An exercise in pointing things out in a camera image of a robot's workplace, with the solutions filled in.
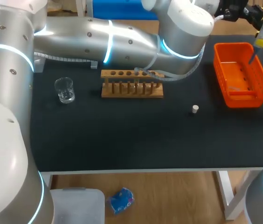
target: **orange plastic basket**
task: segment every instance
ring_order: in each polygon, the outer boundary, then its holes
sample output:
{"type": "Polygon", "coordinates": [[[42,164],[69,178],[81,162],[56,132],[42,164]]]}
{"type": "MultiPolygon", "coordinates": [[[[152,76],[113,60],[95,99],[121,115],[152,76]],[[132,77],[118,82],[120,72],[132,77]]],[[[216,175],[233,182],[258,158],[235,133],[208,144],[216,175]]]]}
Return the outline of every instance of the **orange plastic basket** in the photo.
{"type": "Polygon", "coordinates": [[[257,56],[249,64],[252,54],[253,46],[249,43],[215,45],[215,72],[228,107],[263,104],[263,67],[257,56]]]}

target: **blue box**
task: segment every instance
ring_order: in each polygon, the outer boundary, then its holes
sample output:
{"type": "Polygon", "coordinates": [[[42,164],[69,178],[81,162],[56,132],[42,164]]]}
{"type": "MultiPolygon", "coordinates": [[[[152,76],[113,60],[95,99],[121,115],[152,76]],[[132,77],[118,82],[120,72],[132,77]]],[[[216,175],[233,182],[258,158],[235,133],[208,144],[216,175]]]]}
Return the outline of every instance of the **blue box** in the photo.
{"type": "Polygon", "coordinates": [[[105,20],[157,20],[141,0],[93,0],[93,17],[105,20]]]}

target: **clear glass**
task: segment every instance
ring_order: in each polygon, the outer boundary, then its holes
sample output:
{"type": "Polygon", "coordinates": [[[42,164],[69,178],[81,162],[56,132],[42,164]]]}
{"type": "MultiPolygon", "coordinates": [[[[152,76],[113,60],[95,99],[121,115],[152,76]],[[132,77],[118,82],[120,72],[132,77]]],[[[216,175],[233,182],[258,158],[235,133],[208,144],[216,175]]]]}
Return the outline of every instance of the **clear glass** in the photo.
{"type": "Polygon", "coordinates": [[[60,78],[55,81],[55,89],[59,99],[64,104],[69,104],[75,100],[73,81],[68,78],[60,78]]]}

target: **black table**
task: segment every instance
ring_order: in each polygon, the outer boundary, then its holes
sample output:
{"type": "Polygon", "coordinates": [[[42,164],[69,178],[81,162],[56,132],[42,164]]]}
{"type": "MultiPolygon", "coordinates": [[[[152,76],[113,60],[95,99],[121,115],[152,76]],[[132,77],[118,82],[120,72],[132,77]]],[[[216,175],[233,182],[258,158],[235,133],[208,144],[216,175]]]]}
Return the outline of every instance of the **black table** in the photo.
{"type": "MultiPolygon", "coordinates": [[[[229,109],[213,68],[211,36],[203,60],[183,81],[164,83],[164,99],[101,98],[100,69],[47,61],[35,74],[31,146],[40,171],[222,169],[263,167],[263,105],[229,109]],[[74,81],[75,102],[62,105],[54,81],[74,81]],[[199,106],[195,116],[189,112],[199,106]]],[[[263,50],[258,54],[263,64],[263,50]]]]}

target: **small white cap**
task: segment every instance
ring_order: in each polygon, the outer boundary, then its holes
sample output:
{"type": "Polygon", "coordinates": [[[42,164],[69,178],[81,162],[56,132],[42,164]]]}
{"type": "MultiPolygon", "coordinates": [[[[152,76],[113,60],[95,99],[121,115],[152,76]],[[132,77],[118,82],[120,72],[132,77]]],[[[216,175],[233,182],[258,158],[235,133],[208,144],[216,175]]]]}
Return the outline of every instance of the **small white cap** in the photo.
{"type": "Polygon", "coordinates": [[[198,109],[199,109],[199,107],[197,105],[194,105],[193,109],[192,109],[192,112],[193,113],[197,113],[198,109]]]}

